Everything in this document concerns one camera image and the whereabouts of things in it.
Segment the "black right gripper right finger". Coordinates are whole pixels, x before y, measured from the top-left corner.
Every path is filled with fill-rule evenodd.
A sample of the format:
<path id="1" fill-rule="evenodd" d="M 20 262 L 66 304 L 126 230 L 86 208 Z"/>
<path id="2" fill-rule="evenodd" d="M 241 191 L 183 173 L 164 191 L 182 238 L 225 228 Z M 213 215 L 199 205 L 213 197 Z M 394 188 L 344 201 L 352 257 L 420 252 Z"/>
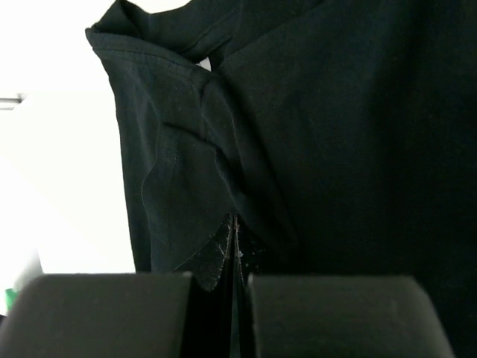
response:
<path id="1" fill-rule="evenodd" d="M 234 279 L 237 289 L 245 289 L 250 274 L 261 274 L 268 265 L 268 249 L 244 223 L 234 216 Z"/>

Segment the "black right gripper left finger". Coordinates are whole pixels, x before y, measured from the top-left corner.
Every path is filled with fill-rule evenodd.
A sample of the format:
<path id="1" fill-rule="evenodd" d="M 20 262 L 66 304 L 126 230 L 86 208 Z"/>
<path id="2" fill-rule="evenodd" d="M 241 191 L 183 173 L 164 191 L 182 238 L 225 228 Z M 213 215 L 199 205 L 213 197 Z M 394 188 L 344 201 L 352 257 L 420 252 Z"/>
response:
<path id="1" fill-rule="evenodd" d="M 175 272 L 188 272 L 204 291 L 226 291 L 230 280 L 234 216 L 226 214 L 209 241 L 179 265 Z"/>

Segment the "black t shirt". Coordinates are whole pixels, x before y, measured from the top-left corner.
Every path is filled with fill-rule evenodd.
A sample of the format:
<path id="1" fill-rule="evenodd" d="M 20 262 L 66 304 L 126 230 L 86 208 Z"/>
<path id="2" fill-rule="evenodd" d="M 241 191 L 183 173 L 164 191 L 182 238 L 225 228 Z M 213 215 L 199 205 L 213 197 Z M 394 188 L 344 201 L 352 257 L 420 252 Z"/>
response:
<path id="1" fill-rule="evenodd" d="M 241 216 L 266 270 L 415 277 L 476 355 L 474 1 L 116 1 L 86 38 L 137 271 Z"/>

